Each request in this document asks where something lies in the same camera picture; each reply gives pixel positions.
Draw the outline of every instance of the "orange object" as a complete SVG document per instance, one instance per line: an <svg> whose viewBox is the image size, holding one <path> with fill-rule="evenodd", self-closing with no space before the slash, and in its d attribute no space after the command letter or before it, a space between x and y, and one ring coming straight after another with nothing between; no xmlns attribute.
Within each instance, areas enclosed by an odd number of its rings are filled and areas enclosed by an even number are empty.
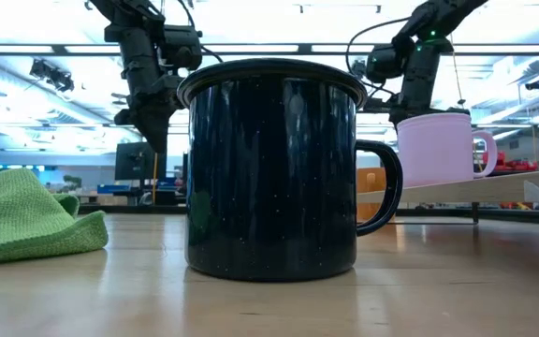
<svg viewBox="0 0 539 337"><path fill-rule="evenodd" d="M386 189L386 171L383 168L358 168L357 193L384 191ZM365 222L378 213L379 203L358 203L357 222Z"/></svg>

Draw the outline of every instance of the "wooden table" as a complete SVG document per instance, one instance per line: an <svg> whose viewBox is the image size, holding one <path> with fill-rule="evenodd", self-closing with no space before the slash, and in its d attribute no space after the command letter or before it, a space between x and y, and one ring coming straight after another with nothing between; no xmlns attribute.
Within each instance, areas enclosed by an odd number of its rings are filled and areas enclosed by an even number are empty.
<svg viewBox="0 0 539 337"><path fill-rule="evenodd" d="M183 223L110 215L105 250L0 265L0 336L539 336L539 225L391 225L354 271L252 284L187 269Z"/></svg>

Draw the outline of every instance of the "green towel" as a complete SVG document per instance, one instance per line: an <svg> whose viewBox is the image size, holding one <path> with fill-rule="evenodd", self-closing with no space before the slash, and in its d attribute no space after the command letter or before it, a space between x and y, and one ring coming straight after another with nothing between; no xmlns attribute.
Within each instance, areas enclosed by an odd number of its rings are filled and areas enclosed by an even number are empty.
<svg viewBox="0 0 539 337"><path fill-rule="evenodd" d="M77 220L79 204L74 196L49 193L28 169L0 172L0 262L103 248L105 214Z"/></svg>

